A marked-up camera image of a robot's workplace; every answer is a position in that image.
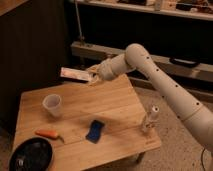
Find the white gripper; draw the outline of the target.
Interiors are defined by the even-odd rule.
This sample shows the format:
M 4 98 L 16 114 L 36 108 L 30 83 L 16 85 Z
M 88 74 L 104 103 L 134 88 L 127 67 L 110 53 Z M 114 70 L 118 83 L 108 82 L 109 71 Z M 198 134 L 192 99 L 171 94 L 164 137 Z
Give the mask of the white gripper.
M 107 80 L 107 81 L 111 80 L 112 73 L 111 73 L 110 65 L 108 64 L 107 61 L 101 62 L 99 66 L 93 65 L 87 68 L 86 71 L 91 76 L 91 79 L 89 81 L 90 84 L 97 84 L 99 81 L 99 77 L 102 80 Z

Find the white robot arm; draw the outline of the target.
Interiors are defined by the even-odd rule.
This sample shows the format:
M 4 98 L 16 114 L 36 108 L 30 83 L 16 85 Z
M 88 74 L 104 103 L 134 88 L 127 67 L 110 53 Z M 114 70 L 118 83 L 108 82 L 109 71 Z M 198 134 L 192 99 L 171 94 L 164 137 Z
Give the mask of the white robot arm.
M 89 84 L 111 81 L 134 70 L 151 82 L 197 142 L 213 153 L 213 112 L 163 72 L 142 45 L 130 44 L 123 54 L 89 67 L 87 71 L 93 74 Z

